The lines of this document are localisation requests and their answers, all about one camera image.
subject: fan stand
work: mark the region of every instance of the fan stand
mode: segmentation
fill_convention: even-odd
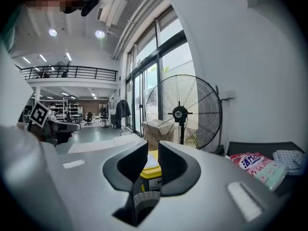
[[[188,112],[184,106],[179,105],[175,107],[172,113],[168,113],[168,115],[173,115],[174,121],[180,124],[181,127],[181,135],[180,135],[180,144],[184,144],[184,132],[185,132],[185,121],[187,119],[187,115],[191,115],[191,112]]]

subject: black headset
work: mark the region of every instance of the black headset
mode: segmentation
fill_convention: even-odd
[[[87,16],[100,0],[82,0],[73,3],[72,7],[65,7],[64,13],[72,13],[75,10],[81,10],[81,16]]]

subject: white table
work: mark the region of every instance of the white table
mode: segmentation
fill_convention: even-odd
[[[74,121],[77,120],[78,123],[79,123],[79,116],[81,116],[81,115],[70,115],[70,116],[71,116],[71,118],[72,118],[72,117],[77,117],[77,119],[73,119],[73,120],[74,120]]]
[[[57,120],[64,120],[66,119],[66,115],[63,117],[63,115],[56,115]]]
[[[72,147],[69,149],[68,153],[98,151],[142,140],[143,139],[136,134],[129,134],[125,136],[114,137],[112,140],[108,141],[73,144]]]

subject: pink package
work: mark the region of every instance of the pink package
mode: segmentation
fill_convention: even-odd
[[[270,190],[275,190],[286,175],[286,167],[260,153],[244,153],[230,156],[231,161],[246,170]]]

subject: floor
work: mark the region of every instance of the floor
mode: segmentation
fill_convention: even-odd
[[[74,143],[107,141],[113,139],[114,137],[120,136],[121,132],[121,129],[113,129],[111,127],[102,128],[99,126],[81,128],[80,131],[73,133],[73,137],[69,138],[67,143],[57,145],[56,151],[58,154],[66,154]]]
[[[100,119],[95,119],[95,122],[94,120],[92,121],[92,125],[86,125],[86,122],[81,122],[80,125],[82,128],[91,128],[91,127],[101,127],[103,125],[103,123],[101,122]]]

